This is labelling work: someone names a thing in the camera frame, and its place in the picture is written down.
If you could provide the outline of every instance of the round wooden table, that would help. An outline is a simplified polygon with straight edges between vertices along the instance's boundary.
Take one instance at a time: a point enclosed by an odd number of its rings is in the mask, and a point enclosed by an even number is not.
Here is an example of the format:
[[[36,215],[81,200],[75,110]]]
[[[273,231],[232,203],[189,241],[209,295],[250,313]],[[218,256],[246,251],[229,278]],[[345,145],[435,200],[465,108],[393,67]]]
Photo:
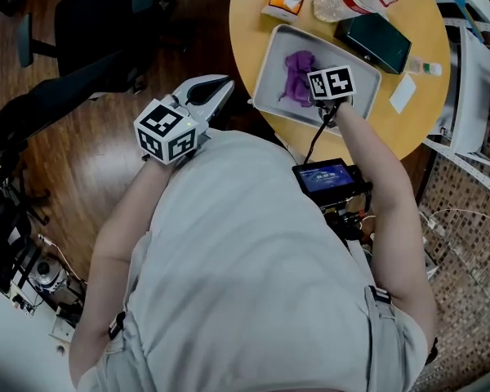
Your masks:
[[[265,1],[230,1],[230,40],[239,73],[251,96],[272,29],[282,23],[281,20],[261,14]],[[292,25],[354,53],[333,37],[336,24],[314,18],[312,1],[305,0],[298,20]],[[441,114],[450,78],[450,50],[443,18],[434,0],[399,0],[387,15],[392,25],[412,42],[411,55],[443,66],[443,75],[440,77],[412,75],[417,89],[401,114],[395,111],[389,98],[403,76],[381,71],[381,87],[368,121],[401,159],[423,141]],[[288,144],[302,154],[308,152],[316,128],[262,113]],[[319,161],[338,157],[348,163],[352,162],[341,137],[324,132],[314,148],[312,158]]]

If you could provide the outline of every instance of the gray t-shirt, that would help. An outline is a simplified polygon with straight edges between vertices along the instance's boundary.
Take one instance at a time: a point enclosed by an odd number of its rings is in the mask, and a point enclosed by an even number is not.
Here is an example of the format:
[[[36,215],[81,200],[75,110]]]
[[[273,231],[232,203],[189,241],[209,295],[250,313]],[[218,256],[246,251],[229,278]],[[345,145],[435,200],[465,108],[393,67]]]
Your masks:
[[[124,390],[131,376],[157,391],[367,390],[363,271],[301,192],[286,151],[213,135],[171,179],[135,260],[143,265],[131,264],[129,363],[113,357],[123,346],[109,347],[80,390]],[[407,390],[426,340],[405,313],[395,321]]]

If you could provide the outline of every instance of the metal tray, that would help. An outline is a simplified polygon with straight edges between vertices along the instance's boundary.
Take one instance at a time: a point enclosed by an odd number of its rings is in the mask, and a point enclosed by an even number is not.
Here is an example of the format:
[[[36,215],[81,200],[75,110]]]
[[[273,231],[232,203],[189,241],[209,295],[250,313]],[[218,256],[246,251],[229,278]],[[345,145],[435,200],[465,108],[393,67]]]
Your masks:
[[[312,127],[320,127],[323,124],[318,108],[303,108],[288,97],[279,99],[287,81],[285,58],[296,51],[304,50],[314,54],[319,69],[350,65],[358,91],[353,96],[352,104],[354,110],[367,119],[381,84],[381,73],[349,52],[288,24],[281,24],[272,31],[252,97],[254,107]],[[327,131],[340,135],[336,127]]]

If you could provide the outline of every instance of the display screen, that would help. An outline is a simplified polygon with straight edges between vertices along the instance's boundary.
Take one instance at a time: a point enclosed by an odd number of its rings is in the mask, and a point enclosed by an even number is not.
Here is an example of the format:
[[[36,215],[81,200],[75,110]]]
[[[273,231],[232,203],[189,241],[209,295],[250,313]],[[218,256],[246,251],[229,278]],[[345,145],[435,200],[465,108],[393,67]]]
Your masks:
[[[311,193],[354,183],[341,164],[300,171],[300,175]]]

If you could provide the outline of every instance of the tissue box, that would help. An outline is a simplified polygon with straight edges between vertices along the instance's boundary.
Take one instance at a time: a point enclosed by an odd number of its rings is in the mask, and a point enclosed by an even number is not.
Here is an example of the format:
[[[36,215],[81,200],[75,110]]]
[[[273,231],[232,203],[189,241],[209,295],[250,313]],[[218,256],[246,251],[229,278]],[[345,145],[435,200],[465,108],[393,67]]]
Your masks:
[[[267,0],[261,13],[264,15],[277,17],[278,19],[285,20],[286,22],[293,22],[297,19],[304,1],[305,0],[300,0],[297,4],[292,5],[292,8],[290,8],[286,4],[287,0]]]

